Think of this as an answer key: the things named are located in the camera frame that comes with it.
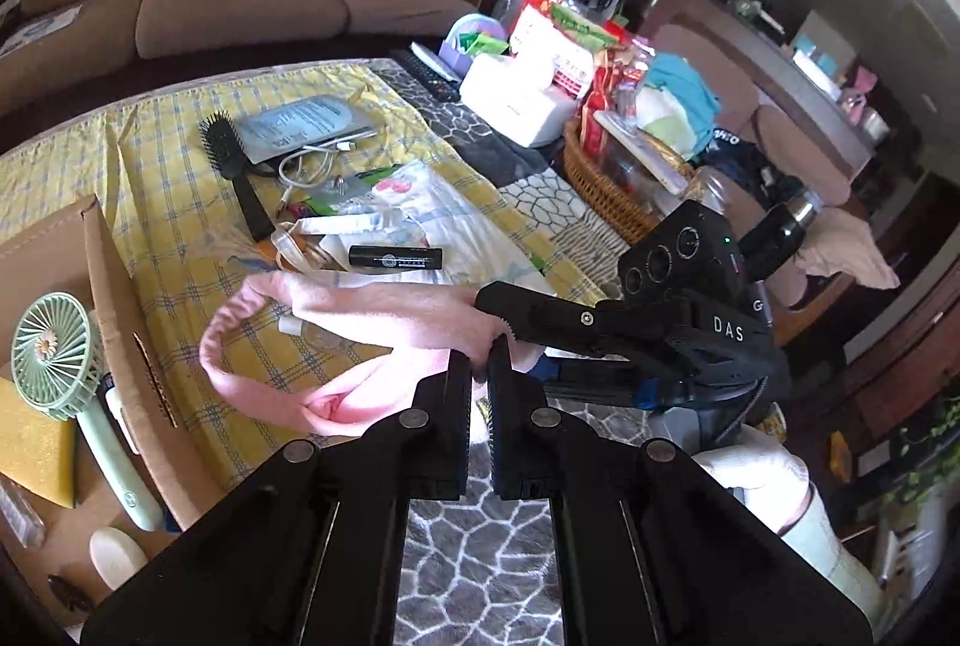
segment yellow plaid tablecloth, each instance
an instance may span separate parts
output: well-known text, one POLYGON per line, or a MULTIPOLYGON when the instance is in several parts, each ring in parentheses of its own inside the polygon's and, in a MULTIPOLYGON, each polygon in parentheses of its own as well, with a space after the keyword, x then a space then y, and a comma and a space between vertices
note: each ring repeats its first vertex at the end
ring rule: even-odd
MULTIPOLYGON (((187 427, 213 475, 232 488, 294 433, 249 419, 224 403, 197 361, 210 315, 239 288, 237 262, 198 258, 197 243, 225 220, 243 226, 232 185, 210 168, 197 124, 216 110, 246 115, 320 93, 352 96, 387 124, 365 150, 343 157, 344 173, 419 158, 532 257, 559 296, 594 304, 603 298, 573 262, 536 231, 473 171, 381 78, 358 62, 263 70, 229 80, 120 102, 28 143, 0 158, 0 198, 6 214, 0 241, 77 198, 96 193, 154 341, 158 362, 187 427)), ((253 178, 264 207, 274 209, 280 187, 253 178)), ((326 382, 380 352, 342 340, 315 350, 277 331, 278 310, 253 318, 227 349, 235 372, 297 391, 326 382)))

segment remote control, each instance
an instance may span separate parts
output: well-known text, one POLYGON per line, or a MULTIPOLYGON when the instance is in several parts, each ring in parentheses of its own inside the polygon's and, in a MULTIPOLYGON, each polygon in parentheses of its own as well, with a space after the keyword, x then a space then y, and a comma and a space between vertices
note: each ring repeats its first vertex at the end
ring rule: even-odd
POLYGON ((424 64, 410 50, 394 50, 390 54, 391 58, 400 64, 400 67, 410 73, 410 75, 419 82, 427 92, 437 101, 460 101, 460 93, 456 86, 448 83, 443 77, 424 64))
POLYGON ((410 52, 437 72, 440 77, 443 77, 448 83, 452 83, 453 85, 462 83, 463 80, 457 76, 457 73, 448 67, 439 55, 431 52, 428 48, 424 47, 424 45, 411 41, 410 52))

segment tissue box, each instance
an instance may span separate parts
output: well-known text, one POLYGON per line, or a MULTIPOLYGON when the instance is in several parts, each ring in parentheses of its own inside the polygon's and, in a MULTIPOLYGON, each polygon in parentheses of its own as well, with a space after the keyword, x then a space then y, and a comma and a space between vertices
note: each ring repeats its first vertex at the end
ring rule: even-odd
POLYGON ((549 144, 573 117, 577 102, 555 86, 538 91, 517 73, 518 63, 509 56, 477 56, 460 86, 460 100, 521 147, 549 144))

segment fan grille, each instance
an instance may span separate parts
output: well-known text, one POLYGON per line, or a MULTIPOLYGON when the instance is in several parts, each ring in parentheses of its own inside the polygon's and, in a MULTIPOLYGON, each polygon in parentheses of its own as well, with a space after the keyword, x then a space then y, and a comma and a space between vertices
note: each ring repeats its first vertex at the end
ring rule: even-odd
POLYGON ((20 396, 53 418, 73 418, 95 397, 100 341, 76 297, 49 293, 27 308, 13 334, 11 369, 20 396))

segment white container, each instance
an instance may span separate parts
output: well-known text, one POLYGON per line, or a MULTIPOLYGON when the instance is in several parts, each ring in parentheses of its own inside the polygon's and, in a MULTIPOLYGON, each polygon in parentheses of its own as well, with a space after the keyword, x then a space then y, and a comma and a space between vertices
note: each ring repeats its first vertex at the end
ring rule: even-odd
POLYGON ((491 129, 522 147, 558 139, 577 110, 577 102, 560 88, 540 91, 524 64, 509 56, 477 56, 460 86, 460 99, 491 129))
POLYGON ((890 126, 873 107, 864 107, 863 115, 860 117, 860 128, 875 145, 884 141, 887 134, 890 133, 890 126))

